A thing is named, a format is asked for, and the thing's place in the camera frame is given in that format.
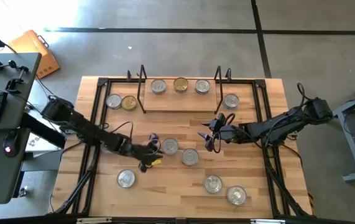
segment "gray floor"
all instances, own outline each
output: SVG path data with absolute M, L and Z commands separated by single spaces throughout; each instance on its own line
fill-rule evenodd
M 250 0 L 53 1 L 38 16 L 37 1 L 3 1 L 20 29 L 33 27 L 50 44 L 62 69 L 43 79 L 72 102 L 83 75 L 125 75 L 144 64 L 148 75 L 212 76 L 217 65 L 234 77 L 264 77 L 256 35 L 250 34 L 87 34 L 44 33 L 43 27 L 152 27 L 253 29 Z M 264 29 L 355 30 L 355 0 L 257 0 Z M 355 36 L 265 35 L 273 78 L 282 78 L 289 106 L 300 101 L 296 82 L 307 95 L 336 108 L 355 95 Z M 30 101 L 44 104 L 35 85 Z M 298 137 L 315 215 L 355 221 L 354 159 L 337 121 L 308 126 Z M 0 218 L 47 212 L 56 173 L 26 175 L 33 189 L 26 198 L 0 205 Z

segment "cardboard box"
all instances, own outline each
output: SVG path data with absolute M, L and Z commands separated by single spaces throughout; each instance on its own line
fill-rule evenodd
M 60 68 L 55 57 L 48 50 L 46 41 L 33 30 L 24 32 L 22 36 L 10 41 L 8 44 L 16 52 L 39 52 L 42 54 L 42 59 L 40 59 L 39 68 L 37 70 L 39 78 L 43 78 Z

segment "wooden tabletop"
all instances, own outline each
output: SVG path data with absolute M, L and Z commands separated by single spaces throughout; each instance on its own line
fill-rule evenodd
M 95 97 L 96 84 L 99 77 L 82 77 L 75 109 L 90 118 Z M 272 116 L 288 110 L 281 79 L 265 79 Z M 219 85 L 216 85 L 217 101 Z M 103 88 L 97 114 L 99 122 L 105 88 Z M 111 93 L 122 97 L 137 95 L 136 83 L 113 83 Z M 252 87 L 245 84 L 223 85 L 224 95 L 234 93 L 239 97 L 239 106 L 235 110 L 227 110 L 223 106 L 219 112 L 225 115 L 235 113 L 233 124 L 255 122 L 256 111 Z M 152 94 L 142 84 L 141 97 Z M 263 118 L 265 112 L 263 99 L 259 94 Z M 272 217 L 270 199 L 265 178 L 264 161 L 261 150 L 254 144 L 222 143 L 221 152 L 208 152 L 204 140 L 198 131 L 209 133 L 202 126 L 204 121 L 215 117 L 212 112 L 156 112 L 144 114 L 138 107 L 135 111 L 108 110 L 106 122 L 108 130 L 118 127 L 126 121 L 134 123 L 133 141 L 142 143 L 148 140 L 150 133 L 157 133 L 160 140 L 174 138 L 178 141 L 179 151 L 174 156 L 165 156 L 162 163 L 149 169 L 145 174 L 139 172 L 138 161 L 133 158 L 118 156 L 102 149 L 97 169 L 90 216 L 92 217 L 192 217 L 192 218 L 270 218 Z M 127 124 L 118 131 L 128 134 Z M 66 147 L 77 142 L 76 138 L 68 139 Z M 287 140 L 287 146 L 297 150 L 293 141 Z M 80 169 L 83 146 L 64 153 L 57 181 L 53 191 L 52 203 L 55 208 L 61 206 L 74 189 Z M 182 164 L 181 155 L 184 149 L 195 148 L 200 161 L 193 167 Z M 307 196 L 307 188 L 299 158 L 288 149 L 280 148 L 280 159 L 285 178 L 285 185 L 304 211 L 311 213 Z M 118 186 L 116 177 L 123 169 L 130 169 L 136 175 L 136 182 L 130 189 Z M 211 195 L 203 187 L 205 177 L 218 175 L 223 181 L 220 193 Z M 226 198 L 227 190 L 239 185 L 247 192 L 247 200 L 243 206 L 231 205 Z M 275 187 L 275 194 L 282 211 L 280 192 Z M 80 207 L 83 207 L 86 194 L 84 188 Z

